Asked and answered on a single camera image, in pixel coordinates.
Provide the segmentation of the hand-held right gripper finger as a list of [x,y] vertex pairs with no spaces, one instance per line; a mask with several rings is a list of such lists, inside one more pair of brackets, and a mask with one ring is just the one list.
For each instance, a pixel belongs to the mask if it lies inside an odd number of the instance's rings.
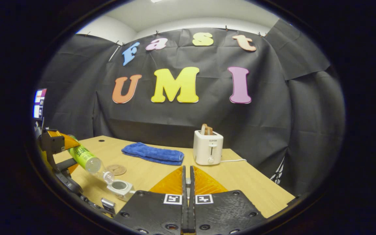
[[136,191],[113,220],[142,235],[182,235],[188,206],[185,174],[186,167],[179,167],[150,191]]
[[241,190],[227,190],[195,166],[190,177],[190,228],[195,234],[232,235],[265,221]]

